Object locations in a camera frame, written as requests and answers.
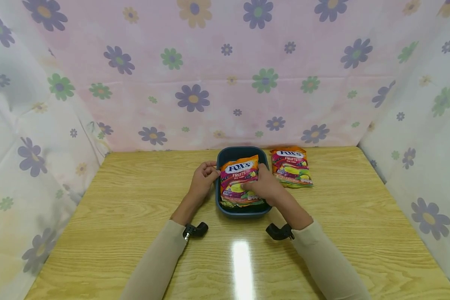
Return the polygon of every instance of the fabric backdrop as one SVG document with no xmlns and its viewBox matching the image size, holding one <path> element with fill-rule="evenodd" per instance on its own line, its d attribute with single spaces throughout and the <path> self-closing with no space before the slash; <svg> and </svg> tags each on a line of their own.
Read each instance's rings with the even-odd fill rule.
<svg viewBox="0 0 450 300">
<path fill-rule="evenodd" d="M 450 176 L 432 157 L 450 149 L 419 148 L 432 132 L 450 141 L 445 62 L 450 0 L 0 1 L 0 299 L 24 298 L 108 151 L 344 146 L 365 134 L 450 277 L 450 196 L 437 192 L 450 195 L 450 179 L 427 192 L 432 173 L 418 172 L 428 151 L 433 174 Z M 385 121 L 399 103 L 406 128 Z M 386 168 L 386 141 L 405 171 Z M 401 195 L 388 177 L 399 172 Z"/>
</svg>

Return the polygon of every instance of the long sleeve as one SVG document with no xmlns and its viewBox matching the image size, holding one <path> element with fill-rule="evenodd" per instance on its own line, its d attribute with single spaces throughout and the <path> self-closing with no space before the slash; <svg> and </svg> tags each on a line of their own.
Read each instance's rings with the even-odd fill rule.
<svg viewBox="0 0 450 300">
<path fill-rule="evenodd" d="M 350 262 L 314 221 L 303 230 L 292 230 L 298 254 L 327 300 L 371 299 Z"/>
<path fill-rule="evenodd" d="M 121 300 L 161 300 L 187 241 L 185 230 L 172 220 L 158 234 L 133 271 Z"/>
</svg>

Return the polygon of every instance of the hand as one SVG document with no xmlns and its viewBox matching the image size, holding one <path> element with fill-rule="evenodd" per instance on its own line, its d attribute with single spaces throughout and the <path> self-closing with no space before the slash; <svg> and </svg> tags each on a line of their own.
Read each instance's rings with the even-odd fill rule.
<svg viewBox="0 0 450 300">
<path fill-rule="evenodd" d="M 286 189 L 272 175 L 265 164 L 258 165 L 258 181 L 242 183 L 242 189 L 251 190 L 256 193 L 271 206 L 276 206 L 280 199 L 289 195 Z"/>
</svg>

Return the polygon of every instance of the wood grain surface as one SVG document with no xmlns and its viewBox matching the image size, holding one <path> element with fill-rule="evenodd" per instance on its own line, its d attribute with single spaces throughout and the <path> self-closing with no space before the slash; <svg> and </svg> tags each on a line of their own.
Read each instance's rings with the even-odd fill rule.
<svg viewBox="0 0 450 300">
<path fill-rule="evenodd" d="M 373 299 L 450 299 L 450 283 L 355 147 L 308 148 L 311 189 L 290 190 L 349 259 Z M 115 152 L 93 179 L 26 299 L 118 299 L 136 264 L 218 150 Z M 290 241 L 254 220 L 224 217 L 210 199 L 165 299 L 323 299 Z"/>
</svg>

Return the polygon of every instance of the candy bag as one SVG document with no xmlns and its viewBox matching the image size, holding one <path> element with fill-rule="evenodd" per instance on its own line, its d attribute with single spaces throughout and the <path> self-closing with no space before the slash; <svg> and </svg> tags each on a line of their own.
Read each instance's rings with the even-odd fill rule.
<svg viewBox="0 0 450 300">
<path fill-rule="evenodd" d="M 230 161 L 221 167 L 221 171 L 220 193 L 222 201 L 220 203 L 223 206 L 242 208 L 264 203 L 263 199 L 260 199 L 251 190 L 241 188 L 242 183 L 258 180 L 258 155 Z"/>
<path fill-rule="evenodd" d="M 311 187 L 307 152 L 297 146 L 273 149 L 272 171 L 283 186 L 289 188 Z"/>
</svg>

